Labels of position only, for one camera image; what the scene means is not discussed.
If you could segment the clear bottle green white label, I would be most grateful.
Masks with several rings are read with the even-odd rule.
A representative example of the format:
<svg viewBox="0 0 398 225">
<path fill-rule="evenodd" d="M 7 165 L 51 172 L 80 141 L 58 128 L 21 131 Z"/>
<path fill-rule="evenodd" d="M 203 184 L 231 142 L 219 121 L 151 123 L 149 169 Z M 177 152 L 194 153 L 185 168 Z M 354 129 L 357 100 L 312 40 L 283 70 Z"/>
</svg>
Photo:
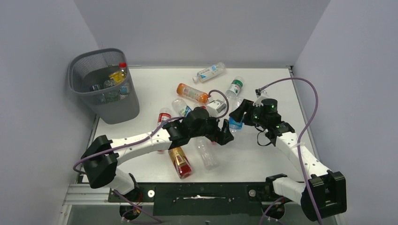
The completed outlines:
<svg viewBox="0 0 398 225">
<path fill-rule="evenodd" d="M 229 99 L 236 99 L 239 93 L 241 92 L 244 83 L 245 80 L 243 77 L 236 76 L 225 92 L 226 97 Z"/>
</svg>

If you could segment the clear unlabelled bottle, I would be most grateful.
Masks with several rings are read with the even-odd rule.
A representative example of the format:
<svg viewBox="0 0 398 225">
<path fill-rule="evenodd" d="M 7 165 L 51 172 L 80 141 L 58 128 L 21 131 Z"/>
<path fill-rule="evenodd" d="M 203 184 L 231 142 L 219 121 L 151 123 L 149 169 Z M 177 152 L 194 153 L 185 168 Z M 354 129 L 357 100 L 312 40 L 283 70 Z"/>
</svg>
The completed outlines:
<svg viewBox="0 0 398 225">
<path fill-rule="evenodd" d="M 204 168 L 208 171 L 219 166 L 218 159 L 214 154 L 213 144 L 205 137 L 195 139 L 195 147 L 201 156 Z"/>
</svg>

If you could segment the clear bottle red white label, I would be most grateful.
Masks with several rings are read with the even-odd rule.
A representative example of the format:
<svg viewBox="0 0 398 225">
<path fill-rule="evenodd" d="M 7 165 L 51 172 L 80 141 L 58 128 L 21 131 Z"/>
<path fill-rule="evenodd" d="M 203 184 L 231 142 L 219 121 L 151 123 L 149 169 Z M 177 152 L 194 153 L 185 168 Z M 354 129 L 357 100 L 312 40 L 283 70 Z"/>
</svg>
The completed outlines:
<svg viewBox="0 0 398 225">
<path fill-rule="evenodd" d="M 196 109 L 196 108 L 203 108 L 203 109 L 206 109 L 206 106 L 205 106 L 205 105 L 201 105 L 201 104 L 196 104 L 196 105 L 194 106 L 194 109 Z"/>
</svg>

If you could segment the clear blue bottle purple label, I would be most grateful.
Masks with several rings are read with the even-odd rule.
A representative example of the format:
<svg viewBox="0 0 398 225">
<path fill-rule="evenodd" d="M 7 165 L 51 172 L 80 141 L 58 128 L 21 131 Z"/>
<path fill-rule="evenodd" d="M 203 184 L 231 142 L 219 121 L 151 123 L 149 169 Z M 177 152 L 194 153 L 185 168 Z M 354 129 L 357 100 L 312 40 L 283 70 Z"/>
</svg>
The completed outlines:
<svg viewBox="0 0 398 225">
<path fill-rule="evenodd" d="M 102 89 L 108 89 L 111 87 L 114 87 L 117 85 L 117 82 L 114 79 L 109 79 L 104 81 L 103 84 L 95 84 L 90 87 L 90 91 L 98 91 Z M 129 87 L 128 85 L 122 85 L 119 90 L 114 90 L 114 91 L 108 91 L 106 93 L 101 94 L 99 97 L 99 101 L 101 103 L 110 103 L 110 102 L 116 102 L 118 100 L 124 99 L 128 96 L 129 94 Z"/>
</svg>

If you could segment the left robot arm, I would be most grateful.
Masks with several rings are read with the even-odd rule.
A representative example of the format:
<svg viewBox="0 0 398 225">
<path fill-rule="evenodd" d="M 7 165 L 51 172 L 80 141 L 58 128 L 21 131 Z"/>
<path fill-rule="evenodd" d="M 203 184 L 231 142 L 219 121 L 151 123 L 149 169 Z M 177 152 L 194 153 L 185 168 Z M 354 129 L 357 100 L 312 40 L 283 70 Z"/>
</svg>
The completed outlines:
<svg viewBox="0 0 398 225">
<path fill-rule="evenodd" d="M 220 120 L 211 117 L 204 108 L 196 108 L 185 117 L 173 117 L 155 130 L 136 136 L 110 140 L 98 136 L 82 155 L 85 175 L 92 189 L 109 187 L 125 195 L 137 186 L 134 176 L 119 169 L 124 162 L 159 151 L 171 150 L 189 143 L 192 138 L 205 137 L 219 145 L 234 140 L 228 120 L 219 127 Z"/>
</svg>

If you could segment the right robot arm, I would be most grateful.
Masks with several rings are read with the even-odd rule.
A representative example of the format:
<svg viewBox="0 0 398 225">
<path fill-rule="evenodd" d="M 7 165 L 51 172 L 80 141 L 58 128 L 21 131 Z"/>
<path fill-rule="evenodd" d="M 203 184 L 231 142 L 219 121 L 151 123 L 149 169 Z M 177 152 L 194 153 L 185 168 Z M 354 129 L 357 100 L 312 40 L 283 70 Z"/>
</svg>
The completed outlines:
<svg viewBox="0 0 398 225">
<path fill-rule="evenodd" d="M 301 206 L 305 216 L 311 221 L 346 212 L 344 175 L 331 171 L 299 142 L 299 136 L 293 127 L 282 120 L 277 104 L 277 100 L 272 98 L 263 99 L 259 104 L 245 99 L 229 114 L 237 122 L 263 128 L 271 144 L 303 173 L 303 183 L 282 173 L 267 177 L 265 196 L 270 200 L 276 200 L 280 196 L 290 199 Z"/>
</svg>

